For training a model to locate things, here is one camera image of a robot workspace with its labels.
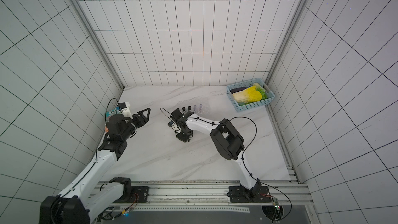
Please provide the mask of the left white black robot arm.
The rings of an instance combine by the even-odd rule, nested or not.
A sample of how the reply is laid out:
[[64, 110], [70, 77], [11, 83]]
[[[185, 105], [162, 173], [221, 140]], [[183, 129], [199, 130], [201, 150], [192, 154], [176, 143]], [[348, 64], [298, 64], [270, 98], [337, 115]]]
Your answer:
[[131, 180], [115, 177], [96, 195], [92, 191], [106, 172], [120, 159], [138, 128], [149, 121], [149, 108], [131, 114], [126, 103], [119, 113], [107, 118], [102, 144], [85, 169], [57, 196], [47, 197], [40, 206], [41, 224], [91, 224], [113, 203], [139, 200]]

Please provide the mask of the teal mint candy bag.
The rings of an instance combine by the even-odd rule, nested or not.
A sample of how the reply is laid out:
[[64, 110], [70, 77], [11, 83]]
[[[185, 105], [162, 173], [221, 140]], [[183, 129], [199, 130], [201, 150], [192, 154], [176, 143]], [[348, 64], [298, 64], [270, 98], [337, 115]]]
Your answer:
[[110, 117], [115, 115], [115, 114], [117, 114], [117, 109], [116, 108], [111, 110], [111, 111], [106, 112], [106, 114], [105, 114], [105, 122], [109, 122]]

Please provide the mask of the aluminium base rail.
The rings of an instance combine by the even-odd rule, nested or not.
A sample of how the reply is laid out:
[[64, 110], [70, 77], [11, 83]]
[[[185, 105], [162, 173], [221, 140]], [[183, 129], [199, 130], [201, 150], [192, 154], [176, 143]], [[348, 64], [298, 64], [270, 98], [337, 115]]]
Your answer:
[[110, 203], [98, 203], [102, 195], [119, 192], [117, 183], [100, 181], [89, 193], [88, 206], [99, 211], [233, 211], [247, 212], [251, 206], [289, 208], [314, 205], [306, 184], [296, 181], [267, 181], [260, 193], [251, 201], [244, 197], [243, 188], [237, 181], [133, 181], [131, 193], [124, 199]]

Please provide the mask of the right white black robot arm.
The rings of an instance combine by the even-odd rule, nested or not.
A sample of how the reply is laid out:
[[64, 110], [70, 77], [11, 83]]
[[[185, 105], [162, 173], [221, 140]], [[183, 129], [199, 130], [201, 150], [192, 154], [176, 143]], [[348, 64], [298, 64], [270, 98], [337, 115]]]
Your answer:
[[244, 138], [228, 119], [221, 121], [209, 120], [193, 112], [180, 112], [170, 115], [169, 127], [174, 130], [176, 137], [186, 143], [193, 137], [195, 131], [208, 135], [216, 150], [226, 160], [236, 163], [241, 176], [239, 197], [253, 202], [260, 193], [261, 182], [248, 171], [244, 165]]

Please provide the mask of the yellow green toy cabbage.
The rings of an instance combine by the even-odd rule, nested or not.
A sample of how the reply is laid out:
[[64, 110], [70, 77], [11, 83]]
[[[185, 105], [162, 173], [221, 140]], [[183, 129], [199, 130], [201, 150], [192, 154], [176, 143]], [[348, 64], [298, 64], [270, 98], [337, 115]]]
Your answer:
[[267, 99], [266, 91], [259, 83], [254, 83], [251, 87], [235, 92], [232, 96], [239, 105], [250, 104]]

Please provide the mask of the blue plastic basket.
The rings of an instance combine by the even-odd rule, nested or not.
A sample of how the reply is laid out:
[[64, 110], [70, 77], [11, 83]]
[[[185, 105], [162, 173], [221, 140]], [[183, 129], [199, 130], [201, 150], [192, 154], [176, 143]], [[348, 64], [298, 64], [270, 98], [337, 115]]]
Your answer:
[[228, 85], [227, 95], [237, 112], [269, 105], [275, 98], [275, 94], [259, 78]]

